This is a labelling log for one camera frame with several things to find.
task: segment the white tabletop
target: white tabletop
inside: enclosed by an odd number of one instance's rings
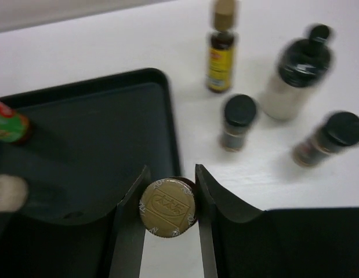
[[[324,116],[359,115],[359,0],[245,0],[239,14],[231,93],[204,86],[210,31],[208,0],[181,0],[0,34],[0,96],[144,67],[171,81],[184,175],[203,164],[238,197],[260,209],[359,206],[359,148],[305,170],[289,151]],[[217,143],[221,107],[232,93],[258,99],[281,48],[311,23],[331,26],[335,66],[322,89],[292,122],[262,112],[245,149]],[[141,277],[203,277],[197,226],[163,240],[147,234]]]

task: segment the black spice jar lid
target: black spice jar lid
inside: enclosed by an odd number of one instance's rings
[[[322,127],[327,138],[335,145],[350,147],[359,143],[359,117],[351,112],[338,112],[330,116]]]
[[[317,57],[323,50],[331,34],[331,29],[323,24],[311,27],[308,34],[308,42],[303,51],[310,57]]]
[[[256,104],[251,97],[238,94],[226,103],[224,119],[231,126],[247,127],[255,119],[256,111]]]

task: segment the small bottle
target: small bottle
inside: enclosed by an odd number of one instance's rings
[[[221,145],[227,151],[237,152],[245,144],[246,134],[257,115],[256,104],[245,94],[231,97],[224,107]]]
[[[214,7],[213,27],[209,50],[207,87],[222,93],[231,88],[234,60],[235,0],[217,0]]]
[[[337,112],[294,148],[293,159],[300,166],[316,166],[331,155],[358,143],[359,117],[351,112]]]
[[[326,43],[328,26],[310,28],[307,39],[299,39],[284,50],[277,72],[269,80],[260,106],[277,120],[295,118],[327,74],[332,55]]]
[[[0,102],[0,141],[21,144],[29,139],[31,133],[28,118]]]

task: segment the green label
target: green label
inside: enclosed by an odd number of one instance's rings
[[[28,128],[28,119],[0,102],[0,141],[15,142]]]

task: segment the embossed logo on cap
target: embossed logo on cap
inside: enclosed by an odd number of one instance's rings
[[[185,219],[190,207],[173,196],[155,189],[146,209],[178,227]]]

